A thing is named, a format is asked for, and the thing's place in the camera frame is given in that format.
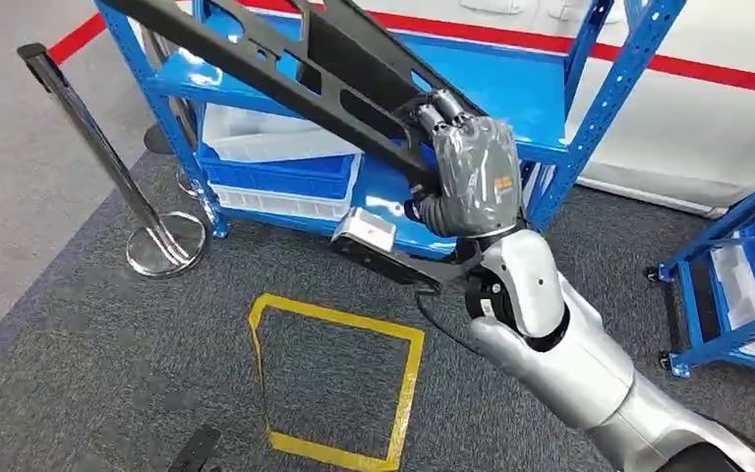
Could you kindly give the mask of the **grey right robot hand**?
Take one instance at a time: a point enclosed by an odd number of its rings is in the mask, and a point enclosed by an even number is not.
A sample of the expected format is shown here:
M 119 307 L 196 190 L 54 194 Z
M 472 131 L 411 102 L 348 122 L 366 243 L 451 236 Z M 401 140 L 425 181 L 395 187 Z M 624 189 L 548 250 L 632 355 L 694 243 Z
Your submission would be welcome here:
M 440 237 L 484 238 L 526 227 L 512 128 L 474 115 L 447 89 L 412 115 L 432 138 L 439 187 L 405 204 L 407 215 Z

